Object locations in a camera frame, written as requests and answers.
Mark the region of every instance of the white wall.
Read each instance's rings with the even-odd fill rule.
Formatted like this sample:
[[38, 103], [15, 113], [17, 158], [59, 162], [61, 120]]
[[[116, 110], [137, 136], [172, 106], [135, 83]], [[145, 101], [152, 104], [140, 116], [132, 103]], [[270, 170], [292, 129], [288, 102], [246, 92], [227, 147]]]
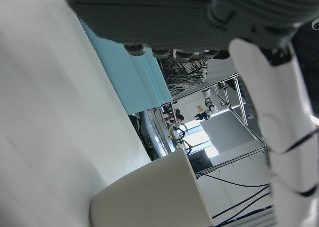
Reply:
[[[224, 97], [224, 91], [221, 89], [219, 90], [219, 93], [223, 98]], [[233, 106], [237, 105], [239, 103], [237, 93], [231, 89], [227, 89], [228, 96], [230, 97], [231, 104]], [[223, 111], [227, 109], [226, 106], [222, 106], [220, 104], [221, 99], [211, 90], [210, 99], [214, 103], [214, 105], [217, 106], [218, 111]], [[180, 113], [184, 116], [184, 123], [194, 120], [194, 116], [200, 113], [197, 109], [197, 106], [201, 105], [204, 109], [207, 107], [205, 106], [205, 99], [202, 94], [202, 91], [198, 91], [192, 95], [186, 96], [180, 100], [178, 100], [177, 104], [174, 105], [175, 108], [180, 109]]]
[[0, 10], [0, 226], [90, 227], [92, 198], [150, 160], [65, 1]]
[[[234, 148], [227, 153], [224, 152], [219, 156], [213, 157], [211, 158], [211, 161], [214, 165], [221, 163], [233, 157], [239, 156], [244, 152], [247, 152], [248, 149], [254, 148], [254, 146], [255, 148], [257, 148], [257, 145], [258, 143], [256, 141], [252, 141], [251, 143]], [[210, 175], [245, 185], [261, 185], [270, 182], [272, 173], [268, 169], [268, 166], [266, 164], [266, 154], [263, 152], [254, 154], [250, 156], [250, 158], [246, 157], [242, 160], [239, 160], [233, 163], [233, 165], [234, 167], [231, 164], [224, 166], [219, 170], [210, 173]], [[238, 202], [241, 202], [245, 198], [253, 195], [254, 193], [262, 189], [262, 187], [247, 188], [234, 186], [209, 177], [200, 177], [198, 179], [198, 183], [206, 201], [208, 210], [212, 216], [237, 204]], [[257, 195], [253, 199], [247, 201], [246, 203], [220, 215], [219, 217], [214, 219], [214, 224], [217, 225], [233, 216], [246, 205], [267, 192], [269, 192], [269, 188], [264, 190], [261, 194]], [[239, 216], [269, 205], [271, 205], [271, 200], [269, 196], [266, 196], [265, 198], [253, 204]]]

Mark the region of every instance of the metal frame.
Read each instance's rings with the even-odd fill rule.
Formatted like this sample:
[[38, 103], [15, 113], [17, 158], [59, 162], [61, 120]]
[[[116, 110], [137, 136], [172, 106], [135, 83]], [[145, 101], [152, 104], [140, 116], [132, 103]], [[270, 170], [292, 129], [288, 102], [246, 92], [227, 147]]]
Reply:
[[213, 92], [215, 92], [215, 94], [221, 99], [221, 101], [223, 102], [223, 104], [231, 111], [231, 113], [237, 118], [237, 120], [247, 129], [247, 131], [262, 145], [262, 146], [266, 146], [265, 145], [265, 141], [263, 139], [263, 136], [262, 138], [260, 138], [254, 131], [253, 129], [248, 125], [248, 122], [247, 122], [247, 117], [246, 117], [246, 112], [245, 112], [245, 109], [244, 109], [244, 101], [243, 101], [243, 98], [241, 96], [241, 91], [240, 91], [240, 88], [239, 88], [239, 84], [238, 84], [238, 75], [236, 75], [235, 77], [232, 77], [230, 79], [227, 79], [227, 80], [231, 80], [233, 79], [234, 80], [234, 83], [235, 83], [235, 88], [236, 88], [236, 93], [237, 93], [237, 96], [238, 96], [238, 99], [239, 99], [239, 107], [240, 107], [240, 112], [241, 112], [241, 116], [235, 112], [235, 110], [231, 107], [231, 103], [229, 101], [229, 98], [228, 98], [228, 94], [227, 94], [227, 90], [224, 89], [224, 94], [225, 94], [225, 98], [226, 100], [224, 100], [224, 98], [219, 94], [218, 92], [218, 83], [217, 84], [214, 84], [211, 86], [211, 89], [213, 90]]
[[215, 171], [215, 170], [217, 170], [217, 169], [219, 169], [219, 168], [221, 168], [221, 167], [227, 166], [227, 165], [232, 164], [232, 163], [234, 163], [234, 162], [236, 162], [236, 161], [239, 161], [239, 160], [241, 160], [241, 159], [244, 159], [244, 158], [246, 158], [246, 157], [249, 157], [249, 156], [251, 156], [251, 155], [254, 155], [254, 154], [256, 154], [256, 153], [259, 153], [259, 152], [261, 152], [261, 151], [265, 151], [265, 149], [266, 149], [265, 147], [261, 147], [261, 148], [259, 148], [259, 149], [257, 149], [257, 150], [248, 152], [248, 153], [243, 154], [243, 155], [241, 155], [241, 156], [237, 156], [237, 157], [235, 157], [235, 158], [233, 158], [233, 159], [230, 159], [230, 160], [228, 160], [228, 161], [222, 162], [222, 163], [220, 163], [220, 164], [218, 164], [218, 165], [216, 165], [216, 166], [213, 166], [213, 167], [210, 167], [210, 168], [208, 168], [208, 169], [205, 169], [205, 170], [201, 171], [200, 173], [196, 173], [195, 175], [196, 175], [196, 177], [198, 178], [198, 177], [200, 177], [200, 176], [203, 176], [204, 174], [208, 174], [208, 173], [210, 173], [210, 172], [213, 172], [213, 171]]

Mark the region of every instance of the black cable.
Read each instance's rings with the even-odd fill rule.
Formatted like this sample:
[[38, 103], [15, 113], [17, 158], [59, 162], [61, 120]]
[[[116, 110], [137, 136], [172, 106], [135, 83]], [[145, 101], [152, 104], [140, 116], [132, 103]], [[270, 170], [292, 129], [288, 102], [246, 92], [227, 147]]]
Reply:
[[245, 215], [243, 215], [243, 216], [240, 216], [240, 217], [238, 217], [238, 218], [232, 219], [232, 220], [230, 220], [230, 221], [228, 221], [228, 222], [226, 222], [226, 223], [220, 224], [220, 225], [222, 225], [222, 226], [228, 225], [228, 224], [233, 223], [233, 222], [235, 222], [235, 221], [239, 221], [239, 220], [241, 220], [241, 219], [244, 219], [244, 218], [246, 218], [246, 217], [248, 217], [248, 216], [252, 216], [252, 215], [257, 214], [257, 213], [259, 213], [259, 212], [268, 210], [268, 209], [270, 209], [270, 208], [272, 208], [272, 207], [273, 207], [273, 206], [267, 206], [267, 207], [264, 207], [264, 208], [262, 208], [262, 209], [258, 209], [258, 210], [251, 211], [251, 212], [249, 212], [249, 213], [247, 213], [247, 214], [245, 214]]
[[233, 215], [232, 217], [228, 218], [227, 220], [223, 221], [222, 223], [220, 223], [219, 225], [215, 226], [215, 227], [220, 227], [224, 224], [226, 224], [228, 221], [230, 221], [232, 218], [238, 216], [240, 213], [242, 213], [245, 209], [249, 208], [251, 205], [253, 205], [254, 203], [256, 203], [257, 201], [259, 201], [261, 198], [264, 198], [265, 196], [269, 195], [270, 192], [262, 195], [261, 197], [258, 197], [257, 199], [255, 199], [252, 203], [250, 203], [249, 205], [247, 205], [245, 208], [243, 208], [240, 212], [238, 212], [237, 214]]
[[238, 184], [238, 183], [226, 181], [226, 180], [223, 180], [223, 179], [220, 179], [220, 178], [217, 178], [217, 177], [214, 177], [214, 176], [210, 176], [210, 175], [207, 175], [207, 174], [203, 174], [203, 173], [200, 173], [200, 172], [197, 172], [196, 174], [203, 175], [203, 176], [208, 176], [208, 177], [211, 177], [211, 178], [216, 179], [216, 180], [219, 180], [219, 181], [227, 182], [227, 183], [229, 183], [229, 184], [233, 184], [233, 185], [236, 185], [236, 186], [242, 186], [242, 187], [263, 187], [263, 186], [269, 186], [269, 184], [256, 185], [256, 186], [248, 186], [248, 185], [242, 185], [242, 184]]
[[235, 207], [241, 205], [242, 203], [245, 203], [246, 201], [250, 200], [251, 198], [254, 198], [256, 195], [258, 195], [259, 193], [263, 192], [263, 191], [264, 191], [265, 189], [267, 189], [268, 187], [269, 187], [269, 186], [264, 187], [264, 188], [261, 189], [260, 191], [256, 192], [256, 193], [253, 194], [252, 196], [250, 196], [250, 197], [244, 199], [243, 201], [239, 202], [238, 204], [235, 204], [234, 206], [232, 206], [232, 207], [230, 207], [230, 208], [228, 208], [228, 209], [226, 209], [226, 210], [224, 210], [224, 211], [222, 211], [222, 212], [216, 214], [215, 216], [212, 217], [212, 219], [214, 219], [214, 218], [216, 218], [216, 217], [222, 215], [223, 213], [225, 213], [225, 212], [227, 212], [227, 211], [229, 211], [229, 210], [231, 210], [231, 209], [233, 209], [233, 208], [235, 208]]

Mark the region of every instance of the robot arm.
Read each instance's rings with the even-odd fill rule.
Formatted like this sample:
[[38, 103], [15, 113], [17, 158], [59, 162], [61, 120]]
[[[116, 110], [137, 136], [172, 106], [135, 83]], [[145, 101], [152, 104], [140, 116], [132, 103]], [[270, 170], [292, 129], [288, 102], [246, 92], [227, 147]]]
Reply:
[[204, 120], [208, 121], [212, 114], [215, 114], [218, 112], [218, 108], [213, 104], [213, 102], [210, 99], [210, 88], [203, 90], [202, 93], [203, 93], [203, 96], [205, 98], [205, 105], [206, 105], [207, 109], [202, 113], [198, 113], [195, 116], [195, 118], [196, 118], [196, 120], [203, 120], [204, 119]]

